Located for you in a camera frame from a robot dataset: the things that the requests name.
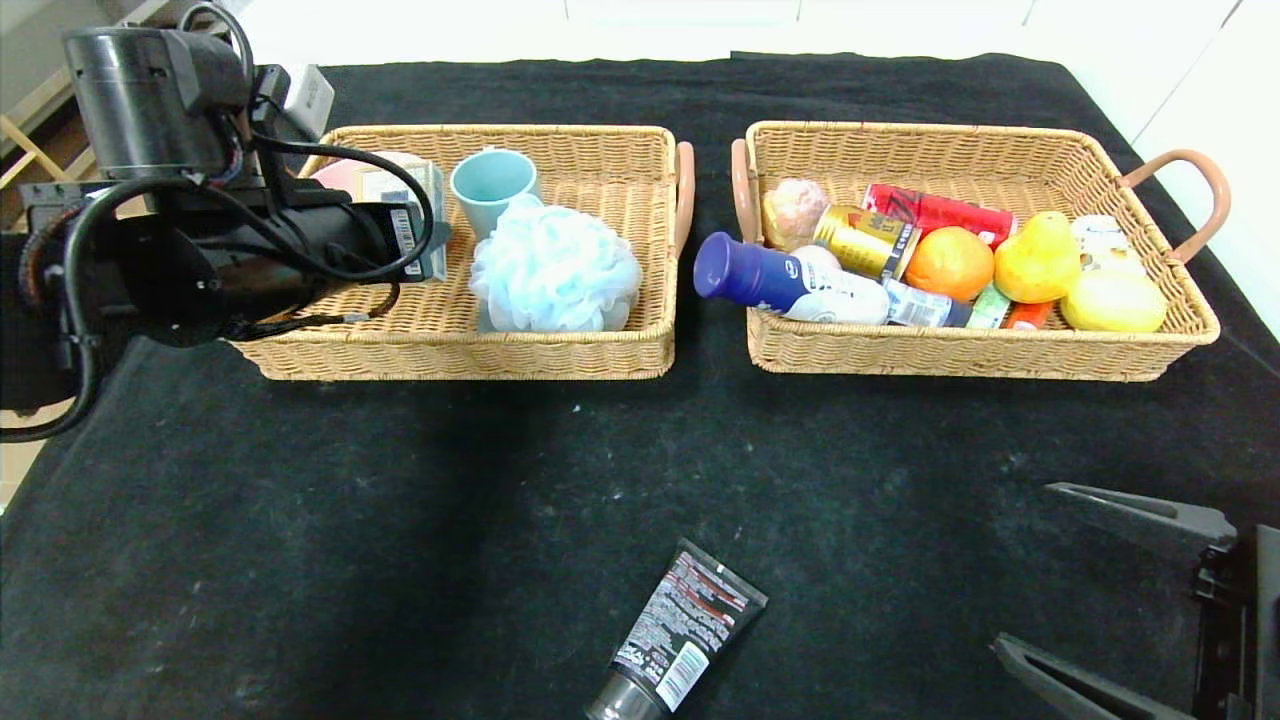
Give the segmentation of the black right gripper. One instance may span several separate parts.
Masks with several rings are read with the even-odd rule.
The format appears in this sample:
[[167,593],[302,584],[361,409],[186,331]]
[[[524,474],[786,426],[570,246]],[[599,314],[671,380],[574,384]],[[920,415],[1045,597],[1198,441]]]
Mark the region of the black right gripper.
[[[1192,584],[1199,638],[1192,715],[1279,717],[1279,530],[1238,529],[1217,509],[1055,482],[1075,519],[1147,550],[1206,550]],[[992,646],[1005,671],[1066,719],[1189,719],[1007,633]]]

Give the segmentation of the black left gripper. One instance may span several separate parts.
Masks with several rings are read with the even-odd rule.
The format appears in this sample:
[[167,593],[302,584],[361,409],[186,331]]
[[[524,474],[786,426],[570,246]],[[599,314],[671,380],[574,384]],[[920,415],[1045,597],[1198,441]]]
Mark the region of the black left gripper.
[[445,252],[452,224],[422,228],[410,202],[339,202],[293,209],[291,228],[303,255],[325,275],[351,283],[403,283],[428,278],[426,254]]

